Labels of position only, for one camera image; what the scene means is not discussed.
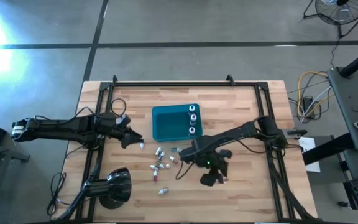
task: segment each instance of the teal plastic tray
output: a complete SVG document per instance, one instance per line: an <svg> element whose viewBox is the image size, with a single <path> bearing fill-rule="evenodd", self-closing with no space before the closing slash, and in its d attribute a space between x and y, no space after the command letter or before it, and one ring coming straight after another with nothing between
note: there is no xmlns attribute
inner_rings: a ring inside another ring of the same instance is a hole
<svg viewBox="0 0 358 224"><path fill-rule="evenodd" d="M189 106L194 105L197 115L196 132L189 135L190 115ZM156 141L178 141L193 139L203 135L201 125L200 106L196 103L188 105L156 106L152 110L153 116L153 138Z"/></svg>

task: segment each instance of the yellow cable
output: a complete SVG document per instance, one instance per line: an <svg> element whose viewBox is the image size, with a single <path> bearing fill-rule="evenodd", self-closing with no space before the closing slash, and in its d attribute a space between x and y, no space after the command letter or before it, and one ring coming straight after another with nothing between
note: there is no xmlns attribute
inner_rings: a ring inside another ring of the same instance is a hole
<svg viewBox="0 0 358 224"><path fill-rule="evenodd" d="M302 73L302 75L299 77L299 80L298 80L298 107L297 107L297 108L298 108L298 116L300 116L301 118L308 117L315 109L317 109L318 105L320 105L322 102L326 101L328 98L334 96L334 94L331 94L329 97L326 97L326 98L324 98L323 100L320 100L319 103L317 103L317 105L314 106L314 108L313 108L311 111L309 111L308 114L302 115L302 113L301 113L301 111L300 111L300 110L301 110L301 81L302 81L303 76L306 75L306 74L309 74L309 73L311 73L311 74L316 74L316 75L321 75L321 76L323 76L323 77L328 77L327 74L320 73L320 72L314 72L314 71L304 72L304 73Z"/></svg>

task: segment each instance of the electric fan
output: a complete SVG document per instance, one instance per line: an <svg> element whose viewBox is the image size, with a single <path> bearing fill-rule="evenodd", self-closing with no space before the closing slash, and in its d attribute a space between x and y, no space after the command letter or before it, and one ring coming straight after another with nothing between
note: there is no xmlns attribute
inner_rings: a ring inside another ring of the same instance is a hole
<svg viewBox="0 0 358 224"><path fill-rule="evenodd" d="M316 1L316 14L306 15L309 9L311 0L308 7L303 12L303 18L318 16L328 24L337 25L339 38L349 34L356 25L358 25L358 0L315 0ZM342 35L341 25L357 21L350 30Z"/></svg>

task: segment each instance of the wooden table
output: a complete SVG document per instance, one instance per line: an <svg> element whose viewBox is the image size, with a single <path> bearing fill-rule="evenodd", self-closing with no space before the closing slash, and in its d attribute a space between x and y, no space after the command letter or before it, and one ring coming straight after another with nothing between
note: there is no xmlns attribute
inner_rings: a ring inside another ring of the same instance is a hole
<svg viewBox="0 0 358 224"><path fill-rule="evenodd" d="M99 84L100 82L84 83L78 110L84 106L95 109ZM293 117L284 82L268 81L268 85L278 127L293 128ZM203 132L209 135L255 119L258 117L258 108L253 88L115 87L113 98L126 100L126 114L132 120L130 126L143 135L145 147L140 149L139 144L133 144L122 149L117 140L106 141L100 177L105 178L119 167L127 167L132 177L132 195L131 199L117 210L108 210L97 200L94 222L277 221L265 154L251 153L237 142L224 146L234 154L229 160L229 181L207 187L201 185L199 179L208 171L196 166L193 166L184 178L175 180L180 166L173 165L167 158L177 157L171 152L172 147L186 148L190 145L189 141L159 143L152 137L154 106L198 103L201 108ZM121 106L117 102L114 104L114 110L118 112ZM243 142L254 150L265 150L263 143L256 139L244 139ZM68 151L78 146L77 142L70 142ZM162 169L158 173L158 182L153 182L153 172L149 165L155 163L155 151L159 146L165 151L163 162L171 164L171 168ZM85 158L86 150L79 150L65 160L63 172L67 173L67 179L60 191L60 198L65 202L71 202L80 189ZM285 165L292 192L307 211L317 217L299 149L287 149ZM158 195L158 191L164 187L170 189L169 193ZM286 214L282 192L280 198ZM66 208L66 205L59 204L53 217L62 214ZM86 203L84 216L87 214L87 208Z"/></svg>

